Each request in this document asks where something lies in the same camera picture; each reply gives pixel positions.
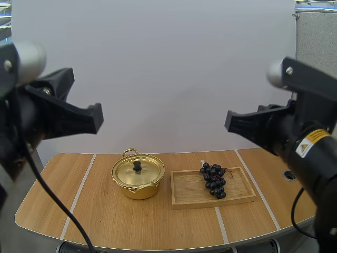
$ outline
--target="wooden table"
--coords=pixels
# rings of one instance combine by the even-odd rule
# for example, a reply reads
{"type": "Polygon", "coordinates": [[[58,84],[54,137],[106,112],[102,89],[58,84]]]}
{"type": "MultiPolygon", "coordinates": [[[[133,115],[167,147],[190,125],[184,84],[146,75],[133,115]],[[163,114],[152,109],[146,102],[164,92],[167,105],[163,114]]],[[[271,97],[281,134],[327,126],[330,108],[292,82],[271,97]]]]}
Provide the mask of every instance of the wooden table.
{"type": "MultiPolygon", "coordinates": [[[[282,171],[287,167],[280,158],[262,149],[155,156],[164,162],[165,175],[158,193],[146,200],[123,196],[112,180],[111,169],[122,158],[120,154],[58,154],[41,175],[98,247],[167,250],[211,246],[205,248],[211,250],[294,229],[290,227],[290,211],[300,184],[286,181],[282,171]],[[257,195],[256,201],[173,211],[170,171],[198,169],[201,160],[244,168],[257,195]]],[[[314,214],[315,205],[304,193],[296,207],[295,219],[308,221],[314,214]]],[[[22,202],[15,222],[49,237],[85,243],[75,225],[38,182],[22,202]]]]}

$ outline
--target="wooden tray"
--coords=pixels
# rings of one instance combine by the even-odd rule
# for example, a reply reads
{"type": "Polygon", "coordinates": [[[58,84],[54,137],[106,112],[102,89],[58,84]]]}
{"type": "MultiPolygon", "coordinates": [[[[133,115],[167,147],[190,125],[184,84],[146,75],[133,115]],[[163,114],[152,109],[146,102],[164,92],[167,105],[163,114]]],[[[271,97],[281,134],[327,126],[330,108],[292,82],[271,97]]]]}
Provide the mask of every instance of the wooden tray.
{"type": "Polygon", "coordinates": [[[172,210],[235,205],[256,199],[255,192],[241,167],[228,168],[223,178],[226,197],[217,199],[205,188],[199,170],[171,171],[172,210]]]}

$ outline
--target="grape stem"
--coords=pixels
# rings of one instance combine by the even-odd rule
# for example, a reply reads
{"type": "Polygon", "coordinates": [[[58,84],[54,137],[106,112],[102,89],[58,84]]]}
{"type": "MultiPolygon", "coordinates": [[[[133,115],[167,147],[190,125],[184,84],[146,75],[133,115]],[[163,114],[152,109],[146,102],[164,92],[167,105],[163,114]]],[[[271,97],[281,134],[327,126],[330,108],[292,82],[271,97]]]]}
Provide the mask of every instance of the grape stem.
{"type": "Polygon", "coordinates": [[[232,178],[233,178],[233,174],[231,173],[231,171],[229,171],[227,168],[225,168],[225,170],[228,171],[231,174],[232,178]]]}

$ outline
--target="black cable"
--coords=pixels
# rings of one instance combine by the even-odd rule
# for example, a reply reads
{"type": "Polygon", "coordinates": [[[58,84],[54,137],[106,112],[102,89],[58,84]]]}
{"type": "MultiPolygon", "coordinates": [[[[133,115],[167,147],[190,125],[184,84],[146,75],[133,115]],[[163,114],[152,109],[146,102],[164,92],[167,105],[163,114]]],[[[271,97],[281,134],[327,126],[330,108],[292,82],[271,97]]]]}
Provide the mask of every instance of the black cable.
{"type": "Polygon", "coordinates": [[[302,187],[299,191],[299,193],[297,194],[296,198],[294,199],[294,202],[293,202],[293,206],[291,208],[291,223],[293,224],[294,228],[297,229],[298,232],[300,232],[301,234],[305,235],[305,236],[308,236],[310,238],[313,238],[313,239],[316,239],[316,237],[314,237],[313,235],[305,232],[304,230],[302,230],[298,225],[297,223],[295,222],[295,207],[296,207],[296,204],[300,198],[300,196],[302,195],[302,193],[304,192],[304,188],[302,187]]]}
{"type": "Polygon", "coordinates": [[[78,230],[80,231],[80,233],[82,234],[84,240],[86,241],[86,243],[88,244],[89,250],[91,253],[96,253],[90,239],[89,236],[86,234],[86,232],[84,231],[83,227],[81,226],[81,224],[77,221],[77,219],[74,217],[74,215],[65,207],[65,205],[58,199],[58,197],[55,195],[55,193],[52,192],[52,190],[49,188],[49,186],[46,184],[46,182],[43,180],[43,178],[41,177],[40,173],[38,172],[38,169],[35,165],[35,162],[32,158],[32,155],[28,149],[27,146],[27,141],[25,139],[25,135],[24,135],[24,131],[22,129],[22,125],[21,125],[21,110],[20,110],[20,105],[19,105],[19,101],[18,101],[18,96],[17,96],[17,90],[14,89],[14,91],[11,94],[11,99],[9,99],[9,105],[11,106],[11,108],[14,110],[13,111],[13,118],[15,120],[15,126],[17,129],[17,133],[19,136],[19,140],[22,144],[22,148],[24,151],[24,156],[26,156],[26,159],[29,163],[29,165],[31,166],[31,169],[37,179],[37,181],[41,184],[42,188],[47,192],[47,194],[54,200],[54,202],[62,209],[62,211],[64,211],[64,213],[69,216],[69,218],[73,221],[73,223],[76,225],[76,227],[78,228],[78,230]]]}

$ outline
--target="white backdrop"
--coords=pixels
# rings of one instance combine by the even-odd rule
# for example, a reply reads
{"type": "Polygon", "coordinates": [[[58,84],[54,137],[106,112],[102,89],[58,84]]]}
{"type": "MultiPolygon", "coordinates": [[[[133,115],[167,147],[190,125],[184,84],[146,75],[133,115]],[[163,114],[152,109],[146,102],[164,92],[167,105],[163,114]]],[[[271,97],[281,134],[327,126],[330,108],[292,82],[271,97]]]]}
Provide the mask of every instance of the white backdrop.
{"type": "Polygon", "coordinates": [[[72,67],[68,102],[101,102],[98,135],[43,141],[59,152],[194,152],[253,147],[227,133],[227,110],[285,104],[265,71],[295,56],[293,0],[15,0],[13,41],[47,50],[44,73],[72,67]]]}

